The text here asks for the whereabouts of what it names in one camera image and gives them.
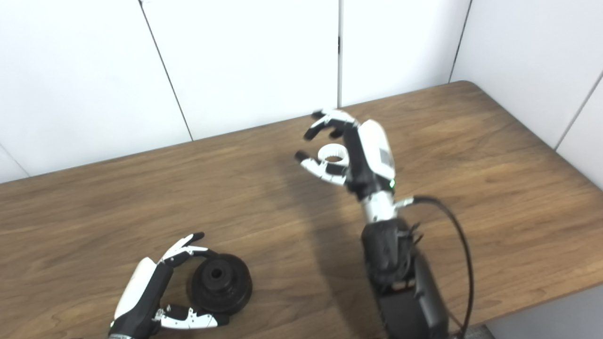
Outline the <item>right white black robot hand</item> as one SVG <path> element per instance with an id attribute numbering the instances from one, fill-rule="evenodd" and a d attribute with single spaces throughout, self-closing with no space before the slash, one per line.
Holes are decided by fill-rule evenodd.
<path id="1" fill-rule="evenodd" d="M 316 159 L 297 151 L 297 162 L 310 174 L 347 190 L 362 201 L 370 195 L 393 193 L 395 163 L 385 130 L 375 120 L 360 123 L 343 110 L 317 110 L 311 114 L 315 122 L 304 133 L 306 141 L 314 139 L 321 130 L 333 128 L 332 139 L 341 137 L 346 154 L 339 162 Z"/>

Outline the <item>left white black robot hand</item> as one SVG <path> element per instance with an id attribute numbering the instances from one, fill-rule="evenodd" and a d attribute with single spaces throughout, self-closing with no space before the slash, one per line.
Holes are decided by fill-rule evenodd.
<path id="1" fill-rule="evenodd" d="M 192 245 L 202 238 L 204 232 L 189 234 L 173 244 L 158 262 L 150 257 L 140 260 L 119 299 L 108 338 L 148 339 L 163 329 L 202 330 L 229 324 L 228 314 L 178 305 L 160 306 L 175 268 L 194 256 L 209 259 L 216 255 L 209 248 Z"/>

